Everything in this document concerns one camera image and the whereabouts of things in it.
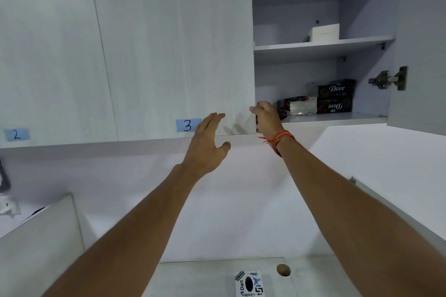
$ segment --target handwritten number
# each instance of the handwritten number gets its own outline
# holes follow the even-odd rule
[[[189,127],[189,129],[188,129],[188,130],[185,129],[184,131],[185,131],[185,132],[188,132],[188,131],[190,131],[190,130],[192,129],[192,127],[191,127],[191,125],[190,125],[190,122],[191,122],[191,121],[190,121],[190,120],[184,120],[184,122],[186,122],[186,121],[189,121],[189,123],[188,123],[187,126],[186,126],[186,127]]]

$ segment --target left hand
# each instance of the left hand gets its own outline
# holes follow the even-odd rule
[[[231,149],[231,143],[225,142],[219,148],[215,146],[215,131],[225,114],[210,114],[195,130],[184,157],[183,165],[200,178],[214,171],[225,159]]]

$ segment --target metal hinge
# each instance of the metal hinge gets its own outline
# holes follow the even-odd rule
[[[387,89],[390,84],[395,84],[398,91],[406,90],[408,66],[400,67],[395,76],[390,76],[390,71],[382,71],[376,78],[368,80],[371,85],[377,86],[379,89]]]

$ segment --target orange bracelet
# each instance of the orange bracelet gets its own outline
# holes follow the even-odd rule
[[[289,131],[287,131],[287,130],[281,130],[280,132],[278,132],[277,134],[276,134],[276,136],[271,140],[271,139],[269,139],[269,138],[267,138],[267,137],[263,137],[263,136],[261,136],[261,137],[259,137],[259,139],[264,139],[264,140],[266,140],[266,141],[264,141],[264,142],[268,142],[269,143],[269,145],[271,146],[271,148],[274,150],[274,152],[277,154],[277,155],[279,155],[280,157],[282,157],[282,155],[279,153],[279,151],[277,150],[277,148],[276,148],[276,145],[277,145],[277,143],[281,140],[281,139],[283,139],[285,136],[290,136],[290,137],[292,137],[293,139],[296,139],[295,137],[294,137],[294,135],[293,134],[291,134]]]

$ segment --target blue label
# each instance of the blue label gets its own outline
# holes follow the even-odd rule
[[[201,119],[177,120],[177,132],[195,132],[201,121]]]
[[[26,128],[4,129],[6,141],[23,141],[30,139],[30,132]]]

